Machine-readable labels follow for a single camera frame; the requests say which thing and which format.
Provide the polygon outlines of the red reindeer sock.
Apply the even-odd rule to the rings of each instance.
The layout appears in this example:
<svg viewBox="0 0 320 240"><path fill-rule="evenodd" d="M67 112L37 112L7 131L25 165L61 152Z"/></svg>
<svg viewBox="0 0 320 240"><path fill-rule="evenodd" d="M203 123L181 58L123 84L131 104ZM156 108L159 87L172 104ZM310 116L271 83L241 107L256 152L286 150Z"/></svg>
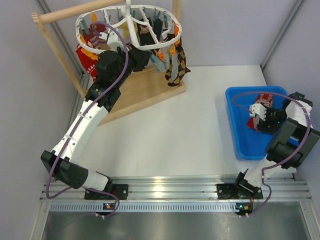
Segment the red reindeer sock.
<svg viewBox="0 0 320 240"><path fill-rule="evenodd" d="M263 126L267 123L267 109L272 107L274 96L272 94L260 94L255 103L250 105L249 109L253 111L250 113L250 119L247 122L247 127L255 131L261 132Z"/></svg>

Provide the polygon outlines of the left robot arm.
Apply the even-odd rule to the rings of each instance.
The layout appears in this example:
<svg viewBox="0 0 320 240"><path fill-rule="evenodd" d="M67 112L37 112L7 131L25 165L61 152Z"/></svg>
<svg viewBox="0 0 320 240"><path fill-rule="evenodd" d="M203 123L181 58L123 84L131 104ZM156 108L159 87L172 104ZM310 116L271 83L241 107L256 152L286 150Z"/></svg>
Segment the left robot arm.
<svg viewBox="0 0 320 240"><path fill-rule="evenodd" d="M128 52L118 48L98 55L96 81L89 88L76 119L60 142L41 154L46 170L73 189L92 188L103 199L113 194L110 179L80 166L80 158L99 123L110 113L121 96L120 87L133 72L147 66L151 52L131 44Z"/></svg>

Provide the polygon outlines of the grey blue sock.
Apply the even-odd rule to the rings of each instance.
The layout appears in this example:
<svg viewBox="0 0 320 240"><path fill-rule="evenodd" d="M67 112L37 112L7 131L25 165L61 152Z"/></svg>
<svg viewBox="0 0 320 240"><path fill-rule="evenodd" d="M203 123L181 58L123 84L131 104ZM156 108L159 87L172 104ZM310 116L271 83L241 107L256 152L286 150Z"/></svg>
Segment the grey blue sock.
<svg viewBox="0 0 320 240"><path fill-rule="evenodd" d="M157 73L165 73L170 68L170 57L168 53L164 54L164 60L161 60L154 54L150 56L150 60Z"/></svg>

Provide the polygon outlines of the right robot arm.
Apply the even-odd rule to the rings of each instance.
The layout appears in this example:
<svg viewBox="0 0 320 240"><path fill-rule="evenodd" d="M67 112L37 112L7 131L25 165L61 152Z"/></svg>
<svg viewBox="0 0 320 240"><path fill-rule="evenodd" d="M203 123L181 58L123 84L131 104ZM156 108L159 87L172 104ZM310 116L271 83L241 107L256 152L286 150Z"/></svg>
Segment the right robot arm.
<svg viewBox="0 0 320 240"><path fill-rule="evenodd" d="M280 170L298 168L320 139L320 132L311 123L313 102L299 92L277 96L284 99L281 108L264 102L248 108L250 117L258 120L256 129L272 138L265 149L266 158L238 174L233 192L240 199L260 199L265 180Z"/></svg>

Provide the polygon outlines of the white oval clip hanger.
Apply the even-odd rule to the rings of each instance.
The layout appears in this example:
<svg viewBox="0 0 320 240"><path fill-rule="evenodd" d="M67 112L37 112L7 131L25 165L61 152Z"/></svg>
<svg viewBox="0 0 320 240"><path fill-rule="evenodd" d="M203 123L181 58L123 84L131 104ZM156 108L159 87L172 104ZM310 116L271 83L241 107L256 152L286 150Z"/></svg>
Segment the white oval clip hanger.
<svg viewBox="0 0 320 240"><path fill-rule="evenodd" d="M160 41L157 40L157 36L148 21L146 10L153 10L153 19L160 19L163 22ZM124 39L119 33L118 27L124 22L127 22L131 44L141 51L151 51L163 49L165 47L168 47L168 49L172 51L174 46L181 43L182 26L178 19L170 11L153 5L132 5L131 1L127 0L126 5L95 8L91 11L81 14L77 18L75 22L75 28L77 33L76 38L79 45L87 51L97 55L101 54L103 50L88 46L84 38L85 34L83 33L83 30L85 30L87 35L90 33L85 22L85 17L89 14L92 14L91 29L95 36L99 38L101 33L109 34L115 32L120 38L120 41L123 43L123 46ZM148 27L149 32L154 40L154 44L140 45L138 24Z"/></svg>

